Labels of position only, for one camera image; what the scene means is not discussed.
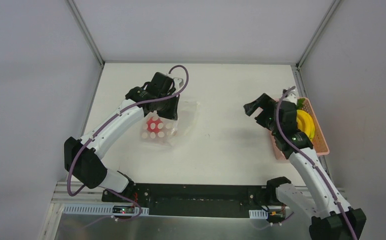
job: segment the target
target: gray wall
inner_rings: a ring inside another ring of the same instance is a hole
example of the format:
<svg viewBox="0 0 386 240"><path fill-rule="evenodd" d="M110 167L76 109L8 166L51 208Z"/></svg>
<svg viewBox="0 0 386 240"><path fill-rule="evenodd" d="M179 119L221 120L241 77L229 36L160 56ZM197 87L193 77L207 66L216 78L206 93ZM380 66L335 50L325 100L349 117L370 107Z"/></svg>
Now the gray wall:
<svg viewBox="0 0 386 240"><path fill-rule="evenodd" d="M296 63L333 0L76 0L106 61Z"/></svg>
<svg viewBox="0 0 386 240"><path fill-rule="evenodd" d="M302 69L334 181L386 239L386 1L345 0Z"/></svg>
<svg viewBox="0 0 386 240"><path fill-rule="evenodd" d="M65 1L0 1L0 239L37 239L100 67Z"/></svg>

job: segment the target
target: bunch of bananas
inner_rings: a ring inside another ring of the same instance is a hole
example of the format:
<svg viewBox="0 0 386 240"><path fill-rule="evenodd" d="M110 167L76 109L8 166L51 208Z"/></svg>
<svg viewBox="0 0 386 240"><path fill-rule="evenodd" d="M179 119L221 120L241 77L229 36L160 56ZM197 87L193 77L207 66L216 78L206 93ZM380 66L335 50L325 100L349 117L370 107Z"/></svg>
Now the bunch of bananas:
<svg viewBox="0 0 386 240"><path fill-rule="evenodd" d="M304 110L297 110L296 115L297 128L304 132L309 140L315 137L315 125L311 115Z"/></svg>

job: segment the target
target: basket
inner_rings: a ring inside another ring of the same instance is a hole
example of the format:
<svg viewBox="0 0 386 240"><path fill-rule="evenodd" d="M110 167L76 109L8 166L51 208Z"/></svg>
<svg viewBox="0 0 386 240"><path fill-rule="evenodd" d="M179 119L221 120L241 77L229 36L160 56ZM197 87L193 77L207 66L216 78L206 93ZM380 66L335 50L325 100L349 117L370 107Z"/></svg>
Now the basket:
<svg viewBox="0 0 386 240"><path fill-rule="evenodd" d="M317 156L324 156L330 153L329 146L327 146L326 139L324 138L323 132L321 131L320 124L318 123L317 117L315 116L314 110L312 108L311 102L306 97L301 97L302 99L305 99L303 102L303 107L301 108L303 111L307 112L309 115L311 115L313 123L315 125L315 136L312 139L313 147L316 151ZM286 160L285 156L283 155L282 151L280 151L276 146L276 141L274 139L274 136L271 135L270 137L272 141L272 147L274 149L275 158L277 160Z"/></svg>

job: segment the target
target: red object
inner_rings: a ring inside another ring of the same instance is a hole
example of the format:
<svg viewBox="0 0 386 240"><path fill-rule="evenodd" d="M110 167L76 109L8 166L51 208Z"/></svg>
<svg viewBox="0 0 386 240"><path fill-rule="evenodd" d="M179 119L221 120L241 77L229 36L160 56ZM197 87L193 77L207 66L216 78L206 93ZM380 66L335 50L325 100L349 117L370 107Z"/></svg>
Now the red object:
<svg viewBox="0 0 386 240"><path fill-rule="evenodd" d="M147 130L149 132L157 134L161 131L158 128L158 124L164 124L164 123L162 122L162 120L159 117L153 116L153 117L149 118L149 120L147 120L146 124L147 124Z"/></svg>

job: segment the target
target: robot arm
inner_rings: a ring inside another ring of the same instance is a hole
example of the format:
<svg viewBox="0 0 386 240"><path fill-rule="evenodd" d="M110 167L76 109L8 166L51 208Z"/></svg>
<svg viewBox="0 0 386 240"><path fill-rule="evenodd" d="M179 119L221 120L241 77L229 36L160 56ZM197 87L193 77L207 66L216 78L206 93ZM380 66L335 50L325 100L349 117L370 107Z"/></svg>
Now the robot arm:
<svg viewBox="0 0 386 240"><path fill-rule="evenodd" d="M358 239L366 222L365 214L360 208L351 207L322 170L312 142L298 129L296 96L287 94L285 100L276 102L264 93L243 107L248 116L262 108L255 117L256 122L271 131L276 146L299 172L315 203L304 197L286 177L267 182L267 201L283 203L301 216L313 240Z"/></svg>
<svg viewBox="0 0 386 240"><path fill-rule="evenodd" d="M131 89L117 109L99 126L80 139L70 137L66 140L65 169L71 172L73 167L72 174L90 189L103 187L121 193L132 182L131 179L123 173L107 169L101 159L127 129L148 113L157 111L162 118L176 120L180 98L177 94L183 83L181 78L172 79L157 72L151 82Z"/></svg>

